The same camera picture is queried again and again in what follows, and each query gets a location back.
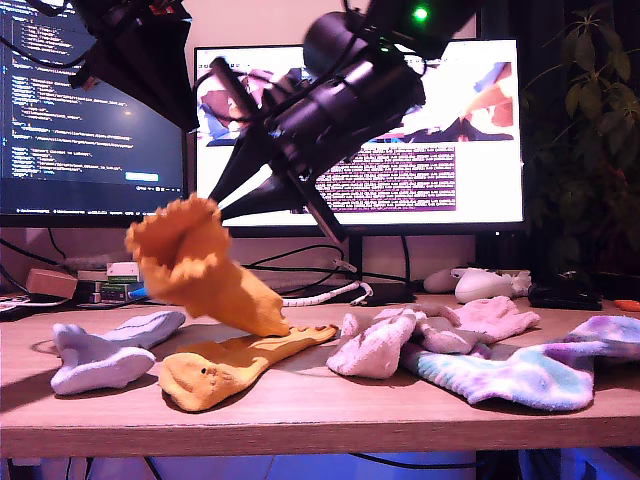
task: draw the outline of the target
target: computer mouse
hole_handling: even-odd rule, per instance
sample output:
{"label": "computer mouse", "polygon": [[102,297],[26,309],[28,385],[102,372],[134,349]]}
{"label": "computer mouse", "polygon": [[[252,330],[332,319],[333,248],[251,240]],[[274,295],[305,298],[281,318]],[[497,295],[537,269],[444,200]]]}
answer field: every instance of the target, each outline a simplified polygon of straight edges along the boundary
{"label": "computer mouse", "polygon": [[479,268],[467,268],[456,285],[456,300],[459,303],[469,303],[481,298],[513,296],[511,278]]}

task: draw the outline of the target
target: purple tie-dye sock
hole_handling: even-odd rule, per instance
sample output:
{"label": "purple tie-dye sock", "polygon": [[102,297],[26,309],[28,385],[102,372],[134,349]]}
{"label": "purple tie-dye sock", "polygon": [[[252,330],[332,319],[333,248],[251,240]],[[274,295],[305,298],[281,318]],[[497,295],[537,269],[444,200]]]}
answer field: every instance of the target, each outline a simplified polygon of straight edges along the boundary
{"label": "purple tie-dye sock", "polygon": [[640,320],[592,317],[560,341],[521,348],[501,361],[431,353],[409,342],[402,347],[400,365],[463,395],[470,404],[497,397],[566,411],[584,408],[593,400],[596,357],[640,360]]}

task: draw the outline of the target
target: white device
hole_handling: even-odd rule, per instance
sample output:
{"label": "white device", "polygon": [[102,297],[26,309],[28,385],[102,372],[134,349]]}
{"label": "white device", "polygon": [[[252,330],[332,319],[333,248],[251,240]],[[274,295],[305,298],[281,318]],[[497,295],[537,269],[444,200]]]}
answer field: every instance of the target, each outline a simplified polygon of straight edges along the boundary
{"label": "white device", "polygon": [[456,289],[459,276],[451,274],[452,269],[445,268],[438,272],[432,273],[424,279],[424,290],[427,293],[451,293]]}
{"label": "white device", "polygon": [[460,277],[455,296],[459,303],[469,303],[481,298],[513,296],[511,277],[501,276],[480,268],[454,268],[451,275]]}

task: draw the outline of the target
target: pink sock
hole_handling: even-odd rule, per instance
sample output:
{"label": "pink sock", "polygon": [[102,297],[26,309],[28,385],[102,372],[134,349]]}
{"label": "pink sock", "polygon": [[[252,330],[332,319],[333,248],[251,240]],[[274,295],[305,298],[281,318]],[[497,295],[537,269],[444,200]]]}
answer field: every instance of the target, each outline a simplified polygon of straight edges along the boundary
{"label": "pink sock", "polygon": [[418,322],[417,330],[424,336],[422,346],[434,353],[469,353],[478,343],[490,345],[533,327],[540,316],[520,313],[509,298],[500,296],[474,300],[455,310],[460,326],[454,327],[437,317]]}
{"label": "pink sock", "polygon": [[346,314],[340,342],[327,366],[341,375],[389,378],[398,369],[400,348],[427,315],[446,315],[447,323],[460,323],[453,310],[442,305],[388,308],[374,318]]}

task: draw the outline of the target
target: small box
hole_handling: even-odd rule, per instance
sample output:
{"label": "small box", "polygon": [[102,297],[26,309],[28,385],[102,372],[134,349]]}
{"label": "small box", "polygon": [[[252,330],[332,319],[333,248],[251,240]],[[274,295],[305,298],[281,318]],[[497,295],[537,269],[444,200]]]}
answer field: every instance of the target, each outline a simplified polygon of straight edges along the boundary
{"label": "small box", "polygon": [[29,293],[73,298],[78,279],[72,275],[53,270],[32,268],[27,276]]}
{"label": "small box", "polygon": [[116,262],[107,265],[107,279],[110,283],[135,283],[141,281],[140,269],[136,262]]}

